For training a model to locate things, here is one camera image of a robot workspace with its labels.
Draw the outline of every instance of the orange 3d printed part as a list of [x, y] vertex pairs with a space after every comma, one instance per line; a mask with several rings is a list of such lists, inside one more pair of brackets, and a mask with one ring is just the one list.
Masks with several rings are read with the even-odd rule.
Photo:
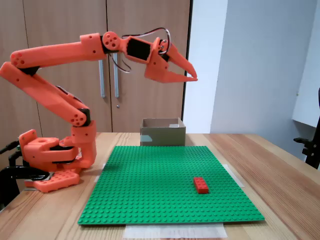
[[[70, 136], [62, 140], [38, 137], [35, 130], [19, 136], [20, 152], [15, 157], [22, 156], [26, 168], [55, 172], [49, 180], [26, 181], [28, 187], [49, 192], [78, 184], [80, 170], [89, 168], [96, 158], [96, 122], [91, 120], [89, 108], [60, 86], [47, 82], [37, 70], [102, 60], [116, 52], [123, 53], [131, 61], [146, 64], [144, 76], [148, 79], [161, 83], [197, 81], [192, 64], [178, 52], [170, 38], [160, 40], [157, 37], [154, 42], [148, 42], [132, 35], [120, 38], [112, 31], [102, 36], [99, 33], [82, 35], [79, 42], [14, 51], [10, 61], [0, 68], [0, 76], [72, 125]], [[169, 71], [168, 62], [183, 68], [192, 77]]]

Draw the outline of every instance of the green lego baseplate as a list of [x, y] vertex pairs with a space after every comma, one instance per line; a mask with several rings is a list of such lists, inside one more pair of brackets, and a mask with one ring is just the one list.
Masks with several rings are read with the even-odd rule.
[[[209, 193], [198, 194], [194, 177], [205, 180]], [[264, 219], [206, 146], [116, 146], [78, 224]]]

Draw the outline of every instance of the metal handle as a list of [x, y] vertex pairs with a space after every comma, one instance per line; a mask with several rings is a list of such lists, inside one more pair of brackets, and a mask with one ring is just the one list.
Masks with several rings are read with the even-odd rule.
[[100, 75], [100, 94], [104, 98], [105, 95], [105, 78], [104, 78], [104, 63], [99, 60], [99, 75]]
[[[117, 53], [113, 54], [113, 60], [115, 61], [116, 64], [118, 64]], [[118, 98], [119, 97], [118, 68], [115, 64], [113, 64], [113, 74], [114, 74], [114, 96]]]

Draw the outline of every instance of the wooden table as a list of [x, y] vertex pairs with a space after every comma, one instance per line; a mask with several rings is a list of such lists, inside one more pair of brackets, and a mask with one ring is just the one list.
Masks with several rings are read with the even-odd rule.
[[[77, 221], [114, 146], [138, 146], [139, 141], [138, 133], [98, 134], [95, 163], [82, 173], [81, 183], [44, 194], [23, 191], [0, 213], [0, 239], [122, 239], [124, 225], [81, 227]], [[186, 144], [208, 146], [228, 164], [265, 216], [263, 222], [225, 224], [226, 239], [320, 240], [316, 169], [252, 134], [189, 134]]]

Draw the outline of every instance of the wooden cabinet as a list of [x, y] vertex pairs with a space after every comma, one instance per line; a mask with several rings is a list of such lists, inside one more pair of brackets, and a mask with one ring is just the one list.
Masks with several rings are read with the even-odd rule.
[[[10, 60], [13, 51], [28, 48], [21, 0], [1, 1], [0, 33], [0, 65], [2, 65]], [[1, 77], [0, 111], [0, 149], [30, 129], [35, 129], [41, 135], [36, 101]], [[9, 165], [8, 156], [13, 152], [0, 155], [0, 170]]]
[[[28, 0], [24, 14], [29, 48], [79, 42], [80, 35], [107, 31], [105, 0]], [[110, 93], [108, 58], [103, 62], [105, 92]], [[112, 132], [110, 94], [100, 95], [98, 61], [51, 66], [37, 73], [82, 100], [98, 132]], [[61, 139], [70, 134], [71, 125], [43, 106], [39, 106], [39, 118], [44, 137]]]
[[[171, 40], [186, 55], [189, 0], [10, 0], [0, 7], [0, 60], [8, 61], [14, 50], [78, 42], [80, 35], [113, 31], [119, 36], [139, 34], [157, 27], [170, 30]], [[144, 39], [165, 39], [157, 32]], [[119, 97], [115, 97], [114, 66], [106, 56], [104, 63], [105, 97], [100, 95], [98, 61], [84, 61], [44, 67], [38, 74], [81, 99], [96, 120], [98, 132], [138, 132], [142, 118], [181, 117], [183, 83], [162, 84], [144, 78], [146, 66], [118, 54], [132, 68], [118, 72]], [[184, 74], [179, 67], [170, 70]], [[39, 136], [64, 138], [70, 124], [8, 82], [0, 81], [2, 120], [0, 145], [19, 134], [36, 129]]]
[[[107, 0], [108, 30], [119, 36], [142, 34], [158, 27], [169, 29], [171, 40], [186, 56], [190, 1], [188, 0]], [[157, 32], [143, 39], [153, 42]], [[163, 84], [144, 77], [146, 66], [118, 54], [118, 62], [128, 63], [131, 73], [118, 70], [119, 97], [115, 97], [114, 69], [110, 64], [112, 129], [114, 132], [139, 132], [143, 118], [181, 118], [184, 84]], [[184, 70], [170, 65], [173, 72]]]

